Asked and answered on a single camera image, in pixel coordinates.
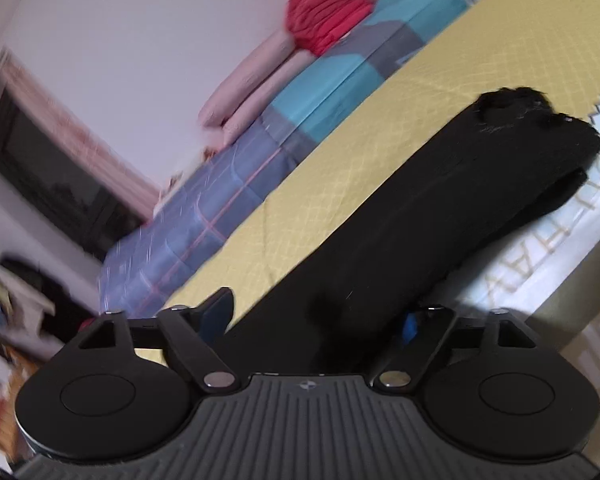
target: black device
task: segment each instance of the black device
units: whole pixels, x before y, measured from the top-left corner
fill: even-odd
[[[16,478],[600,479],[579,453],[595,389],[506,310],[422,308],[415,337],[367,375],[245,381],[203,340],[233,304],[224,288],[80,332],[18,396],[37,455]],[[163,349],[169,367],[134,348]]]

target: red cloth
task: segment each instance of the red cloth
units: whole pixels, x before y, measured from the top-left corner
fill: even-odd
[[[298,48],[321,56],[372,11],[369,0],[289,0],[285,25]]]
[[[89,319],[85,319],[82,324],[80,325],[80,328],[78,329],[78,332],[80,332],[80,330],[84,330],[85,328],[87,328],[89,325],[91,325],[91,323],[93,323],[94,321],[96,321],[96,319],[94,317],[91,317]]]

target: silver bolt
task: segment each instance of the silver bolt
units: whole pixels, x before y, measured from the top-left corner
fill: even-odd
[[[391,370],[380,374],[380,382],[387,388],[401,388],[411,382],[411,377],[407,372]]]
[[[211,372],[204,380],[209,388],[227,388],[235,383],[234,375],[229,372]]]

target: clothes pile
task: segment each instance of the clothes pile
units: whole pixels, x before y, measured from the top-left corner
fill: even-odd
[[[13,406],[20,388],[93,315],[59,283],[13,256],[0,259],[0,451],[23,449]]]

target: blue object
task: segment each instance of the blue object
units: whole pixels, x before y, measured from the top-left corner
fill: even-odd
[[[407,314],[402,326],[402,342],[409,343],[418,334],[418,319],[412,312]]]
[[[320,142],[470,4],[379,0],[233,146],[202,165],[153,222],[109,252],[101,308],[155,315]]]

